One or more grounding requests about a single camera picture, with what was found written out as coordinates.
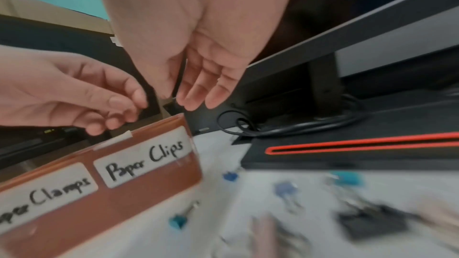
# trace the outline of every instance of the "paper clamps label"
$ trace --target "paper clamps label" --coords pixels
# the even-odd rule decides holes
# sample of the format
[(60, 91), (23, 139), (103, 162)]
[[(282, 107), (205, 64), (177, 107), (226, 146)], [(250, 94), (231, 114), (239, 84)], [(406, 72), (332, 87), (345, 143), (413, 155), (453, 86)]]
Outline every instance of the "paper clamps label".
[(86, 167), (75, 163), (0, 193), (0, 234), (97, 191)]
[(192, 151), (190, 137), (180, 126), (119, 152), (99, 158), (96, 170), (109, 188), (187, 156)]

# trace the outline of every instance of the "black binder clip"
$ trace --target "black binder clip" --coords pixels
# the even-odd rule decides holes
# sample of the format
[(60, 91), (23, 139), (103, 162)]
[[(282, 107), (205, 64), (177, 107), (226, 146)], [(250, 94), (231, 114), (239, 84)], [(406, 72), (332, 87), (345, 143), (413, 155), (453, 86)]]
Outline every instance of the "black binder clip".
[(351, 186), (337, 182), (336, 176), (328, 177), (327, 184), (336, 198), (348, 208), (345, 212), (337, 213), (336, 219), (350, 241), (359, 242), (409, 230), (404, 212), (366, 200)]

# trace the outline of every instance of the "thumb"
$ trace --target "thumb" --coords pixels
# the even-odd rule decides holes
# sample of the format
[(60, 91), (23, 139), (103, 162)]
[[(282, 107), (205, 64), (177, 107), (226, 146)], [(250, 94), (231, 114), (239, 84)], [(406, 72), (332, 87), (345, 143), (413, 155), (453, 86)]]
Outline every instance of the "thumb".
[(55, 101), (79, 105), (93, 110), (116, 113), (136, 112), (137, 108), (128, 97), (66, 76), (64, 85), (54, 93)]

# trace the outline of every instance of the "hand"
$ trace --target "hand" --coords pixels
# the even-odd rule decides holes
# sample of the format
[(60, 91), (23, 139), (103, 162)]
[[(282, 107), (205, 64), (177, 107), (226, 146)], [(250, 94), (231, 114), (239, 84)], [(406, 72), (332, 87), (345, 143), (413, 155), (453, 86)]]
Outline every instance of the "hand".
[(79, 54), (0, 46), (0, 125), (76, 126), (98, 135), (148, 106), (129, 74)]
[(288, 0), (104, 0), (114, 31), (158, 96), (195, 110), (225, 101), (274, 32)]

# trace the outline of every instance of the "orange organizer box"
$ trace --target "orange organizer box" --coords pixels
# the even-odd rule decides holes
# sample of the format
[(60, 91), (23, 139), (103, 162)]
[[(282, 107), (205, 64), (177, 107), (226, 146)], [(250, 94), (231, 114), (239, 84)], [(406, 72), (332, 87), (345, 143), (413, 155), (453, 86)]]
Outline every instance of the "orange organizer box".
[(4, 252), (14, 258), (58, 256), (202, 179), (183, 115), (104, 145), (0, 185)]

